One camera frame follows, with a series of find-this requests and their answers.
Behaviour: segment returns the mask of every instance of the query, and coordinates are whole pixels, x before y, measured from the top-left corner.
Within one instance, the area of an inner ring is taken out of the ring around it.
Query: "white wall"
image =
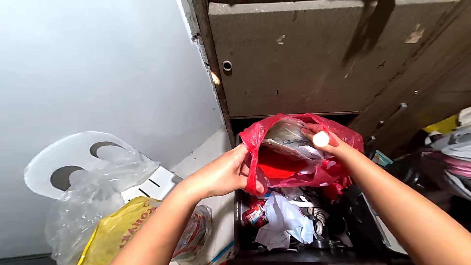
[[[222,126],[175,0],[3,0],[0,36],[0,257],[49,252],[23,181],[49,144],[103,131],[171,168]]]

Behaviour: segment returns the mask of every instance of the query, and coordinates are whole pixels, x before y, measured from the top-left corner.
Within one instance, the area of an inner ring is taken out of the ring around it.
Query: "paper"
[[[301,243],[312,243],[314,235],[312,220],[304,216],[296,205],[290,204],[283,195],[271,192],[263,210],[268,224],[262,228],[277,232],[286,231]]]
[[[290,248],[290,235],[286,231],[277,232],[262,227],[259,229],[255,242],[267,246],[268,250]]]

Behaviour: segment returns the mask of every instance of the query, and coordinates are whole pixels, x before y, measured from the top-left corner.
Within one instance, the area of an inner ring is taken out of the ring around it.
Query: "gray metal panel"
[[[229,115],[361,111],[455,2],[211,3]],[[423,37],[405,43],[420,24]],[[225,72],[222,62],[232,62]]]

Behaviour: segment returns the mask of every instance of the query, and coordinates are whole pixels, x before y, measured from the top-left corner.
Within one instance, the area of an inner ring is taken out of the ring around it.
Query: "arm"
[[[312,127],[315,133],[319,128]],[[350,145],[323,149],[349,169],[380,218],[414,263],[462,265],[471,262],[471,234],[438,206],[396,179]]]
[[[245,188],[248,167],[243,160],[247,152],[239,145],[179,183],[111,265],[168,265],[196,204]],[[260,183],[257,190],[263,191]]]

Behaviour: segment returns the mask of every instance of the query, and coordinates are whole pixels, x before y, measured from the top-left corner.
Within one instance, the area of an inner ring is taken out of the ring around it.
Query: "hand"
[[[249,167],[244,163],[247,153],[245,145],[240,144],[188,176],[181,184],[194,190],[199,199],[243,189],[249,173]],[[263,185],[258,181],[257,191],[263,192]]]
[[[317,133],[319,133],[323,130],[324,129],[323,129],[322,125],[320,125],[320,124],[306,124],[306,128],[301,128],[301,133],[306,138],[308,138],[312,141],[312,137],[315,134],[317,134]],[[342,141],[337,135],[335,135],[335,133],[329,132],[329,134],[330,134],[331,137],[333,137],[337,141],[337,144],[332,139],[330,139],[328,145],[323,146],[323,147],[317,146],[316,143],[314,143],[314,142],[312,142],[312,143],[314,144],[314,146],[317,149],[322,150],[322,151],[327,152],[327,153],[330,153],[330,154],[333,154],[334,156],[337,156],[338,154],[343,152],[343,150],[346,148],[346,146],[349,146],[349,145],[346,144],[344,141]]]

